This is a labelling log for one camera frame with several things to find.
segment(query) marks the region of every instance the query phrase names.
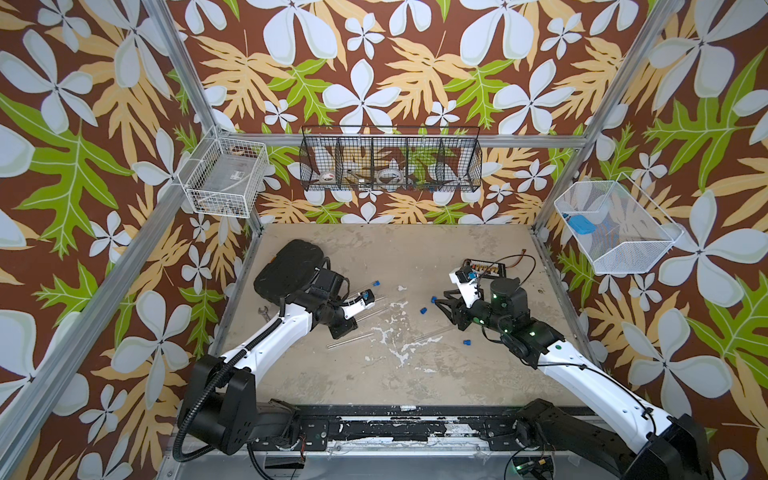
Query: wrench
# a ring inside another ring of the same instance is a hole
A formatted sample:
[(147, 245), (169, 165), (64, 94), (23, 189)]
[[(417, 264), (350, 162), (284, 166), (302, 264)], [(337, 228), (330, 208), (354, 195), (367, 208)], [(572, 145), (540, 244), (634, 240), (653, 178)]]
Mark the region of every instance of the wrench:
[(265, 307), (263, 307), (263, 308), (259, 308), (259, 309), (257, 310), (257, 312), (258, 312), (258, 313), (261, 313), (261, 316), (263, 316), (263, 317), (264, 317), (264, 320), (265, 320), (265, 321), (267, 321), (267, 322), (269, 322), (269, 321), (271, 320), (271, 318), (270, 318), (270, 316), (269, 316), (269, 311), (270, 311), (270, 309), (269, 309), (269, 307), (267, 307), (267, 306), (265, 306)]

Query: wire mesh basket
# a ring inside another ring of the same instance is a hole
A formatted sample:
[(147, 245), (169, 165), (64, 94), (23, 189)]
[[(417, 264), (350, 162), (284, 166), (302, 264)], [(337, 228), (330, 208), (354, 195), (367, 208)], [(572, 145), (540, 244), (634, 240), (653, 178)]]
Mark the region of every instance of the wire mesh basket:
[(304, 190), (480, 187), (482, 152), (477, 135), (467, 135), (466, 129), (454, 135), (439, 128), (432, 129), (434, 133), (424, 127), (399, 129), (398, 134), (344, 134), (339, 127), (302, 127), (299, 162)]
[[(632, 183), (632, 191), (620, 183), (623, 180)], [(634, 192), (670, 223), (662, 227)], [(683, 229), (628, 177), (574, 182), (554, 206), (597, 275), (647, 273), (683, 234)]]
[(213, 139), (192, 161), (198, 165), (184, 183), (192, 208), (199, 214), (248, 218), (269, 164), (266, 145), (221, 137)]

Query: white wire basket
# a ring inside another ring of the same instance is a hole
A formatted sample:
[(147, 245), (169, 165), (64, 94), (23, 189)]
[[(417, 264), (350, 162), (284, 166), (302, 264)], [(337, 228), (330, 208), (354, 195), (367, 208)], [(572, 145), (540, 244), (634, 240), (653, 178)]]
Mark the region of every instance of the white wire basket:
[[(623, 180), (634, 185), (631, 192), (620, 183)], [(635, 189), (638, 199), (644, 205), (653, 205), (654, 212), (669, 223), (662, 227), (635, 199)], [(554, 207), (565, 218), (566, 227), (597, 275), (647, 273), (683, 235), (683, 229), (626, 176), (574, 182)]]
[(216, 138), (199, 158), (191, 160), (199, 164), (184, 183), (184, 192), (195, 212), (224, 217), (250, 216), (269, 164), (266, 145)]

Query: floral wallpaper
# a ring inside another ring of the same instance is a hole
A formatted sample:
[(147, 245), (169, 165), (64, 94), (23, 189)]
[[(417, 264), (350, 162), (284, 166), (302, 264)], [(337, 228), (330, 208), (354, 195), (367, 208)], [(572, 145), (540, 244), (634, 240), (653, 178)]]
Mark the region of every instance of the floral wallpaper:
[[(200, 137), (139, 0), (0, 0), (0, 415)], [(250, 232), (183, 206), (15, 478), (153, 478)]]
[[(311, 124), (346, 133), (425, 125), (580, 134), (652, 4), (168, 3), (219, 125), (281, 134)], [(530, 223), (571, 153), (484, 149), (474, 194), (355, 194), (303, 192), (298, 150), (270, 150), (258, 210), (265, 221), (288, 223)]]
[(729, 480), (768, 475), (766, 15), (761, 0), (682, 5), (581, 166), (628, 175), (685, 229), (652, 271), (596, 276), (557, 214), (539, 232), (604, 367), (707, 427)]

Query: white flower pattern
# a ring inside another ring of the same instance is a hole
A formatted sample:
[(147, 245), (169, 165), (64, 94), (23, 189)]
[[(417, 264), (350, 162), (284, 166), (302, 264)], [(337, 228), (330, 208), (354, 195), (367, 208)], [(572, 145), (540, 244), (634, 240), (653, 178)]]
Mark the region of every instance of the white flower pattern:
[(633, 298), (640, 298), (640, 308), (644, 312), (650, 311), (650, 303), (659, 303), (661, 301), (661, 294), (656, 290), (651, 290), (650, 286), (654, 284), (656, 280), (656, 273), (649, 273), (645, 276), (645, 279), (641, 275), (634, 274), (634, 282), (637, 286), (633, 286), (629, 289), (629, 294)]
[(147, 43), (165, 57), (168, 56), (168, 50), (152, 17), (147, 17), (141, 25), (138, 24), (141, 0), (121, 0), (126, 15), (118, 9), (114, 0), (83, 0), (83, 2), (105, 22), (127, 31), (114, 56), (114, 76), (118, 86), (122, 88), (135, 86), (139, 82), (141, 69), (144, 68), (150, 84), (165, 98), (169, 98), (170, 87)]
[(376, 16), (373, 13), (366, 14), (362, 19), (362, 25), (357, 18), (348, 18), (344, 22), (344, 28), (347, 31), (354, 33), (358, 36), (352, 37), (346, 41), (346, 47), (349, 51), (356, 51), (362, 44), (366, 51), (366, 57), (369, 60), (373, 60), (373, 44), (380, 43), (384, 40), (384, 35), (371, 31), (371, 28), (376, 25)]
[(461, 0), (464, 8), (490, 12), (475, 20), (462, 34), (459, 52), (464, 63), (472, 67), (480, 65), (495, 36), (498, 23), (504, 18), (502, 51), (505, 58), (525, 58), (533, 47), (534, 29), (526, 17), (515, 11), (525, 3), (535, 0)]
[(101, 461), (101, 453), (91, 452), (85, 454), (78, 466), (78, 480), (125, 480), (134, 472), (128, 462), (121, 462), (128, 448), (130, 435), (123, 435), (114, 446), (109, 455), (107, 468), (102, 470), (104, 464)]
[(89, 257), (96, 257), (99, 253), (103, 252), (105, 248), (109, 247), (109, 261), (117, 263), (120, 259), (120, 252), (118, 252), (118, 246), (128, 245), (131, 242), (131, 236), (125, 230), (120, 233), (118, 231), (120, 226), (120, 214), (118, 212), (110, 212), (107, 215), (107, 229), (104, 230), (101, 226), (91, 221), (91, 229), (94, 231), (96, 240), (91, 243), (91, 251), (88, 252)]
[(508, 197), (514, 193), (509, 182), (504, 182), (501, 186), (491, 185), (489, 190), (491, 193), (486, 195), (485, 198), (487, 200), (493, 200), (495, 198), (499, 203), (504, 201), (504, 197)]
[[(742, 299), (744, 290), (731, 275), (715, 265), (709, 256), (737, 263), (757, 263), (768, 253), (768, 233), (741, 228), (707, 244), (716, 216), (715, 195), (712, 190), (706, 190), (690, 209), (690, 230), (696, 241), (684, 230), (683, 236), (675, 244), (677, 248), (692, 254), (665, 260), (659, 267), (659, 281), (664, 285), (682, 285), (698, 264), (696, 279), (701, 296), (715, 305), (728, 307)], [(667, 231), (677, 230), (678, 227), (671, 223), (662, 226)], [(670, 235), (674, 238), (677, 231), (670, 232)]]
[(344, 134), (356, 134), (362, 125), (362, 113), (368, 117), (379, 130), (386, 134), (392, 133), (392, 119), (384, 110), (373, 107), (388, 107), (400, 95), (399, 87), (388, 87), (368, 95), (373, 85), (373, 68), (364, 58), (358, 61), (349, 73), (349, 79), (355, 93), (343, 85), (333, 84), (323, 90), (323, 103), (329, 108), (355, 107), (339, 122)]
[(118, 427), (118, 416), (114, 414), (115, 411), (123, 408), (125, 399), (128, 397), (128, 392), (121, 390), (118, 396), (112, 399), (114, 395), (114, 387), (112, 385), (106, 385), (101, 390), (101, 408), (90, 409), (80, 414), (80, 421), (83, 423), (92, 423), (91, 428), (88, 430), (88, 443), (91, 443), (96, 438), (96, 435), (101, 431), (101, 427), (109, 432), (114, 432)]
[(578, 41), (579, 38), (581, 38), (580, 34), (571, 31), (576, 28), (578, 22), (581, 22), (581, 13), (572, 15), (568, 19), (568, 23), (563, 23), (562, 18), (553, 18), (549, 22), (549, 25), (547, 25), (547, 30), (557, 35), (557, 37), (551, 37), (544, 40), (541, 43), (541, 51), (551, 50), (552, 47), (557, 45), (558, 50), (555, 52), (555, 54), (557, 55), (558, 60), (563, 58), (563, 55), (565, 55), (565, 50), (568, 48), (568, 44), (574, 43), (575, 41)]
[(336, 58), (336, 36), (323, 20), (302, 7), (318, 0), (247, 0), (256, 8), (281, 8), (264, 27), (264, 44), (272, 58), (283, 65), (291, 65), (296, 58), (296, 39), (293, 18), (299, 19), (306, 44), (317, 58)]
[[(179, 156), (179, 164), (174, 169), (174, 141), (171, 140), (170, 135), (162, 128), (157, 129), (155, 135), (155, 147), (157, 148), (157, 154), (160, 155), (160, 160), (163, 162), (165, 170), (153, 164), (152, 162), (141, 161), (131, 165), (131, 169), (136, 172), (136, 175), (146, 184), (156, 187), (163, 184), (160, 190), (157, 191), (157, 201), (159, 202), (165, 193), (170, 188), (171, 184), (179, 180), (179, 174), (184, 169), (184, 165), (189, 160), (189, 152), (184, 152)], [(192, 206), (189, 200), (186, 198), (181, 204), (181, 209), (186, 214), (192, 214)]]
[(608, 24), (611, 23), (611, 19), (614, 17), (614, 12), (618, 8), (619, 15), (616, 16), (616, 29), (618, 31), (626, 30), (633, 23), (637, 17), (637, 3), (632, 0), (595, 0), (596, 2), (613, 2), (608, 7), (594, 18), (592, 26), (589, 28), (589, 35), (593, 37), (599, 35), (605, 31)]
[(73, 71), (59, 82), (56, 57), (43, 37), (34, 30), (27, 30), (22, 42), (29, 55), (48, 79), (41, 77), (29, 65), (6, 51), (0, 51), (0, 73), (14, 87), (25, 93), (50, 92), (43, 100), (40, 113), (51, 131), (60, 134), (69, 129), (69, 116), (67, 116), (64, 105), (61, 104), (62, 100), (77, 116), (94, 127), (98, 126), (91, 107), (83, 99), (75, 96), (75, 94), (85, 95), (91, 91), (93, 88), (92, 76), (83, 71)]
[(67, 12), (72, 10), (72, 0), (56, 0), (55, 4), (53, 0), (40, 0), (40, 2), (47, 8), (41, 8), (38, 12), (38, 23), (46, 27), (61, 24), (61, 36), (64, 38), (64, 43), (70, 50), (78, 51), (80, 49), (78, 35), (82, 38), (90, 37), (91, 27), (82, 18), (67, 16)]
[(432, 113), (435, 115), (429, 115), (424, 124), (431, 127), (439, 122), (440, 127), (448, 127), (449, 124), (458, 121), (458, 115), (450, 113), (454, 108), (456, 108), (456, 100), (450, 100), (445, 108), (440, 102), (433, 101)]
[(360, 207), (360, 215), (347, 214), (341, 217), (341, 223), (389, 223), (394, 218), (392, 215), (376, 216), (376, 205), (371, 202)]
[[(79, 312), (72, 312), (61, 319), (61, 323), (56, 327), (53, 338), (45, 350), (43, 360), (35, 366), (32, 359), (37, 339), (35, 318), (26, 312), (0, 310), (0, 332), (3, 332), (0, 336), (0, 368), (21, 377), (18, 380), (0, 383), (0, 405), (5, 404), (5, 401), (14, 393), (31, 385), (50, 358), (51, 353), (55, 351), (79, 316)], [(11, 407), (17, 399), (18, 395), (0, 413), (0, 418), (12, 410)]]
[(458, 223), (461, 225), (503, 225), (509, 223), (514, 218), (512, 215), (503, 215), (501, 217), (494, 217), (498, 213), (498, 205), (491, 202), (486, 205), (478, 217), (475, 214), (467, 214), (458, 219)]
[(205, 220), (205, 214), (197, 214), (197, 218), (190, 217), (190, 223), (192, 224), (192, 227), (194, 228), (194, 232), (192, 233), (192, 238), (196, 242), (205, 242), (207, 239), (207, 233), (208, 229), (210, 229), (210, 221)]
[(160, 392), (165, 383), (166, 368), (173, 372), (183, 369), (189, 364), (187, 352), (169, 339), (187, 329), (190, 324), (192, 307), (189, 305), (177, 306), (166, 325), (165, 298), (150, 290), (142, 293), (136, 299), (136, 313), (141, 322), (152, 332), (155, 339), (148, 340), (139, 336), (124, 338), (114, 351), (111, 365), (118, 373), (131, 373), (152, 358), (152, 366), (144, 390), (144, 403), (147, 410), (151, 410), (154, 403), (160, 398)]
[(660, 151), (651, 156), (640, 154), (640, 165), (642, 165), (642, 168), (635, 168), (631, 177), (632, 180), (640, 179), (640, 188), (643, 190), (650, 187), (650, 184), (654, 182), (654, 177), (662, 178), (667, 174), (667, 167), (665, 165), (654, 165), (659, 156), (661, 156)]
[(662, 108), (688, 75), (688, 71), (699, 58), (694, 78), (694, 91), (699, 98), (720, 96), (733, 73), (733, 54), (724, 47), (711, 45), (712, 42), (733, 37), (755, 25), (768, 13), (768, 3), (753, 0), (736, 0), (718, 24), (712, 28), (724, 0), (696, 2), (694, 23), (699, 38), (667, 38), (650, 53), (648, 60), (654, 68), (674, 65), (661, 79), (654, 97), (653, 109)]
[(711, 355), (695, 356), (673, 361), (672, 357), (688, 340), (690, 326), (678, 309), (670, 309), (659, 319), (659, 350), (642, 330), (632, 323), (622, 322), (624, 337), (635, 352), (652, 360), (635, 359), (629, 368), (629, 383), (640, 386), (664, 374), (661, 384), (661, 406), (672, 416), (691, 414), (690, 401), (677, 382), (680, 379), (693, 391), (708, 399), (715, 399), (728, 392), (732, 380), (725, 362)]
[[(398, 0), (384, 0), (385, 2), (397, 2)], [(413, 17), (413, 24), (416, 30), (425, 31), (432, 23), (432, 10), (421, 0), (403, 0), (395, 8), (392, 16), (389, 17), (389, 33), (393, 36), (401, 35), (406, 30), (408, 23), (408, 9)]]
[(531, 92), (530, 97), (516, 84), (507, 85), (498, 91), (493, 97), (494, 108), (522, 107), (499, 122), (499, 134), (508, 135), (517, 132), (528, 116), (528, 111), (531, 112), (534, 128), (541, 134), (549, 133), (549, 129), (552, 127), (552, 114), (546, 111), (544, 107), (557, 107), (575, 91), (573, 87), (563, 87), (539, 97), (544, 89), (552, 83), (556, 71), (557, 67), (554, 66), (554, 61), (551, 59), (539, 65), (533, 71), (528, 81), (528, 89)]
[(210, 261), (210, 252), (204, 253), (203, 258), (201, 259), (197, 247), (193, 245), (189, 249), (189, 256), (190, 260), (192, 260), (192, 265), (184, 265), (181, 267), (181, 277), (187, 282), (194, 279), (194, 292), (200, 293), (203, 291), (203, 279), (201, 277), (205, 277), (207, 280), (213, 278), (210, 273), (210, 268), (207, 266)]
[(195, 35), (205, 31), (203, 17), (200, 16), (198, 9), (203, 11), (203, 14), (216, 30), (224, 30), (227, 27), (227, 17), (224, 16), (224, 12), (219, 5), (216, 5), (211, 0), (190, 0), (187, 4), (187, 9), (184, 11), (184, 20), (187, 21), (187, 27)]
[(539, 170), (539, 167), (539, 161), (536, 159), (531, 162), (528, 170), (517, 170), (515, 172), (515, 176), (517, 178), (525, 179), (518, 186), (518, 192), (528, 191), (528, 188), (531, 187), (531, 183), (533, 183), (533, 189), (536, 191), (544, 190), (547, 187), (547, 179), (545, 177), (551, 175), (552, 172), (554, 172), (555, 166), (547, 165), (546, 167), (542, 168), (541, 171)]
[(619, 284), (616, 283), (616, 279), (624, 278), (626, 276), (626, 273), (607, 273), (603, 275), (603, 280), (600, 281), (600, 286), (598, 287), (598, 293), (602, 295), (610, 290), (611, 295), (613, 295), (616, 300), (619, 300), (619, 298), (621, 298), (621, 289), (619, 289)]
[(264, 123), (267, 125), (274, 125), (278, 121), (280, 122), (280, 127), (283, 129), (283, 131), (286, 130), (286, 127), (288, 127), (288, 124), (292, 121), (296, 121), (299, 118), (296, 115), (287, 114), (286, 110), (288, 110), (288, 102), (285, 100), (280, 100), (278, 102), (280, 105), (279, 107), (276, 107), (274, 103), (272, 103), (269, 100), (264, 101), (264, 110), (266, 110), (267, 113), (270, 115), (264, 116)]
[[(768, 90), (753, 90), (744, 95), (733, 106), (733, 113), (740, 117), (748, 117), (756, 111), (768, 106)], [(768, 111), (763, 114), (750, 135), (750, 145), (768, 138)]]

